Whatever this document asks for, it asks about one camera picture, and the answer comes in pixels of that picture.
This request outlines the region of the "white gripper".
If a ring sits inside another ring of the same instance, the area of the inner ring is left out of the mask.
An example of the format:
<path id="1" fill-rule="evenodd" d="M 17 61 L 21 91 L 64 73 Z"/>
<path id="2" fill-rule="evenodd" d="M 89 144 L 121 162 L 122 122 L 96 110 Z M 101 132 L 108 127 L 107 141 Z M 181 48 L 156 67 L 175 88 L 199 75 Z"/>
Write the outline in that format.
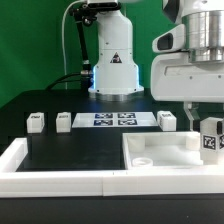
<path id="1" fill-rule="evenodd" d="M 157 101 L 181 101 L 191 131 L 200 130 L 197 102 L 224 103 L 224 62 L 190 63 L 187 53 L 161 54 L 151 66 Z"/>

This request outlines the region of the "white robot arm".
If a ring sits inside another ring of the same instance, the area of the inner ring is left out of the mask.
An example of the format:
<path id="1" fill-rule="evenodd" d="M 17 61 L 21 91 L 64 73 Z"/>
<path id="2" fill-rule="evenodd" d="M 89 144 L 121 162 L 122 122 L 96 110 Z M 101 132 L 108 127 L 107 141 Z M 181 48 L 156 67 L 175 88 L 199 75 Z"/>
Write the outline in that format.
<path id="1" fill-rule="evenodd" d="M 90 92 L 106 100 L 143 88 L 133 61 L 132 24 L 120 12 L 131 0 L 87 0 L 99 23 L 99 61 Z M 151 94 L 180 101 L 192 129 L 199 126 L 200 102 L 224 104 L 224 0 L 162 0 L 175 27 L 155 38 Z"/>

